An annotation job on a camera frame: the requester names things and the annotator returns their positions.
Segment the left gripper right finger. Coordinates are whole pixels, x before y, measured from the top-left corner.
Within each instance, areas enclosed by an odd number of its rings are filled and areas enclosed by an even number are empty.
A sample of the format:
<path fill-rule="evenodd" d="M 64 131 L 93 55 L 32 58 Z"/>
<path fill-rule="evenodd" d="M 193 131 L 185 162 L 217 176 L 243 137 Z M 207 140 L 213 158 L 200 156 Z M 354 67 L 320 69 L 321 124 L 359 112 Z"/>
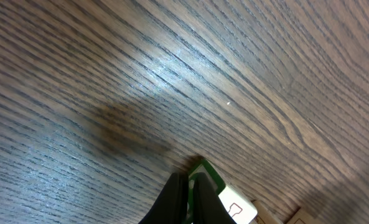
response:
<path fill-rule="evenodd" d="M 193 189 L 194 224 L 235 224 L 205 173 L 199 173 Z"/>

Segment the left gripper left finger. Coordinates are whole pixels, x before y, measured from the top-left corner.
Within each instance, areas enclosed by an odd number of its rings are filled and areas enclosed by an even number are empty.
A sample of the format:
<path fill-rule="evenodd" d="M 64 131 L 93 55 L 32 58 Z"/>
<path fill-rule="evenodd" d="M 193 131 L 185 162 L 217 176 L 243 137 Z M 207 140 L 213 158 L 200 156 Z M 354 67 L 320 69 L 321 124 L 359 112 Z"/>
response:
<path fill-rule="evenodd" d="M 139 224 L 182 224 L 187 216 L 189 178 L 173 173 Z"/>

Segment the white letter I block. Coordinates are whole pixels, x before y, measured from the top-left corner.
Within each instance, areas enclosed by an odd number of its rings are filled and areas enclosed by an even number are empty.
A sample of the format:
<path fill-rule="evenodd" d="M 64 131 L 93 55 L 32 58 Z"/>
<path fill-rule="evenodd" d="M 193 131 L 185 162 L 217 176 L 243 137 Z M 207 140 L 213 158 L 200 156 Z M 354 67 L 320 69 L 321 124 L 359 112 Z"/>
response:
<path fill-rule="evenodd" d="M 248 200 L 241 191 L 228 180 L 228 177 L 221 169 L 210 161 L 201 159 L 188 171 L 189 197 L 187 202 L 187 216 L 184 223 L 193 223 L 194 200 L 192 199 L 192 196 L 195 178 L 199 173 L 206 174 L 225 210 L 232 217 L 235 223 L 250 223 L 252 219 L 254 219 L 258 212 L 251 201 Z"/>

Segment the red letter U block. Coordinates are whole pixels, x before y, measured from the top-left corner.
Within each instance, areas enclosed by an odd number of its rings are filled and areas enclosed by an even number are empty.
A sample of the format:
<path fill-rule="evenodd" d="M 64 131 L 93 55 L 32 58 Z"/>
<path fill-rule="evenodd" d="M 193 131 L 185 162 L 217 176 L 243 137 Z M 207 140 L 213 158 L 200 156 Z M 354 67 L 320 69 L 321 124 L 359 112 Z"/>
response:
<path fill-rule="evenodd" d="M 256 207 L 257 215 L 250 224 L 283 224 L 272 212 L 270 212 L 260 200 L 255 200 L 253 205 Z"/>

